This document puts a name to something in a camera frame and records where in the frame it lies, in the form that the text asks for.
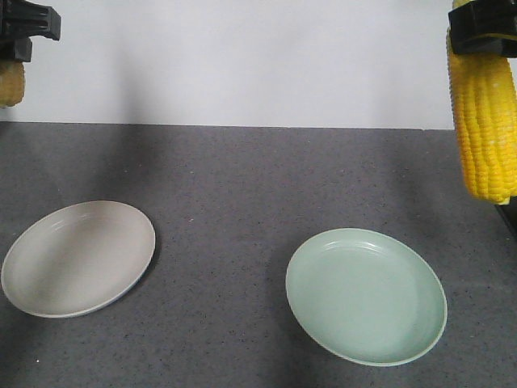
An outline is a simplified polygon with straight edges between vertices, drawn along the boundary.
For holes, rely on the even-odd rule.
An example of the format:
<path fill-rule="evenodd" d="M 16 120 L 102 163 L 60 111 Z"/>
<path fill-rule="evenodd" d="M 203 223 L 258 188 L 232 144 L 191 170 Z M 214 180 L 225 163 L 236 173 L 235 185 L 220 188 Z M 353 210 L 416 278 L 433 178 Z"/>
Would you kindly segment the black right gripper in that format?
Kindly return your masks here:
<path fill-rule="evenodd" d="M 456 55 L 491 53 L 516 57 L 516 1 L 468 1 L 448 13 Z"/>

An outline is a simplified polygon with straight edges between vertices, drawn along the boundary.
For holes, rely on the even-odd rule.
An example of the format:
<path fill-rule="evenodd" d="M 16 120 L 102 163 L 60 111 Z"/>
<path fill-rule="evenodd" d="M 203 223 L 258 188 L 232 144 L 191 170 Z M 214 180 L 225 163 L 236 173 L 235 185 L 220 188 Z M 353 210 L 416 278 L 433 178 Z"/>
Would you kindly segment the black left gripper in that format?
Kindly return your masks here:
<path fill-rule="evenodd" d="M 61 16 L 51 6 L 1 0 L 1 60 L 30 62 L 33 36 L 59 41 Z"/>

